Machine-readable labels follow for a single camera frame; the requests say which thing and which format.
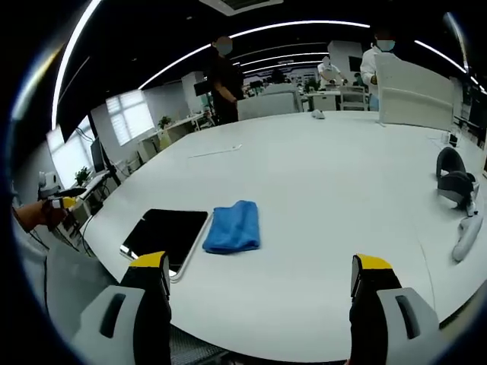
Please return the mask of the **person's left hand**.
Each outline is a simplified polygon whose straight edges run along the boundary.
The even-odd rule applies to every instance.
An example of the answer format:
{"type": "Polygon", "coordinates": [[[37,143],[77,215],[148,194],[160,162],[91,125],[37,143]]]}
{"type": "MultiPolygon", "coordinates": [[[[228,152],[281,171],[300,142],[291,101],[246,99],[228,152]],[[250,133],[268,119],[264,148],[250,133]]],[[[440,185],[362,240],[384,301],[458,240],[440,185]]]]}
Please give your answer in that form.
{"type": "Polygon", "coordinates": [[[13,215],[25,232],[37,226],[46,226],[49,230],[57,227],[67,216],[67,211],[57,203],[42,200],[19,208],[12,208],[13,215]]]}

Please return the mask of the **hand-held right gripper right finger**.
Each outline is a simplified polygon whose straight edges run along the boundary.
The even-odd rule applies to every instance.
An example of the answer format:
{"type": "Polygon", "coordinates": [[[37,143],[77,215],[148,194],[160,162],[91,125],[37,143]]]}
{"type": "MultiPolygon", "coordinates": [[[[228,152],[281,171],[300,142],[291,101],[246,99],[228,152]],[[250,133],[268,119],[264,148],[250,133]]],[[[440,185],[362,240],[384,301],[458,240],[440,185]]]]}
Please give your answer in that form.
{"type": "Polygon", "coordinates": [[[391,264],[378,257],[352,258],[350,364],[433,364],[441,355],[436,312],[391,264]]]}

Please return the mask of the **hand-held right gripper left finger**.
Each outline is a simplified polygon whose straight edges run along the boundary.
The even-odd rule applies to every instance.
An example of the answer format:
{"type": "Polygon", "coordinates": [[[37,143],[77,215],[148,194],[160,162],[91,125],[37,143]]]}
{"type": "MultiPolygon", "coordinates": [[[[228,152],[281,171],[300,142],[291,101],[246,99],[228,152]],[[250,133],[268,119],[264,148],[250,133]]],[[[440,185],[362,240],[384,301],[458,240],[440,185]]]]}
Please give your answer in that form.
{"type": "Polygon", "coordinates": [[[72,347],[84,364],[170,364],[169,300],[167,253],[142,255],[82,312],[72,347]]]}

